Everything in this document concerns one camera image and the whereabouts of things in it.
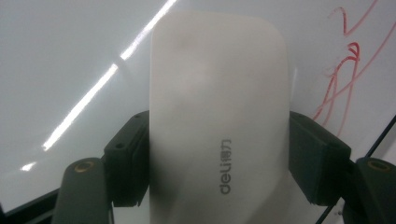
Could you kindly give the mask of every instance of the whiteboard eraser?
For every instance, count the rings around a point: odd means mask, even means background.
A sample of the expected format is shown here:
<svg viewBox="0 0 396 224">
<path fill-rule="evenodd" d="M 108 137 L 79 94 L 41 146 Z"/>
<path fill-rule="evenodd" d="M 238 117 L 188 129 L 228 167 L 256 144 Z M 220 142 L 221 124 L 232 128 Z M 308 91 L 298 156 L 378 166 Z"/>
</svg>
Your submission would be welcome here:
<svg viewBox="0 0 396 224">
<path fill-rule="evenodd" d="M 288 173 L 289 103 L 271 23 L 164 16 L 152 36 L 150 223 L 248 223 Z"/>
</svg>

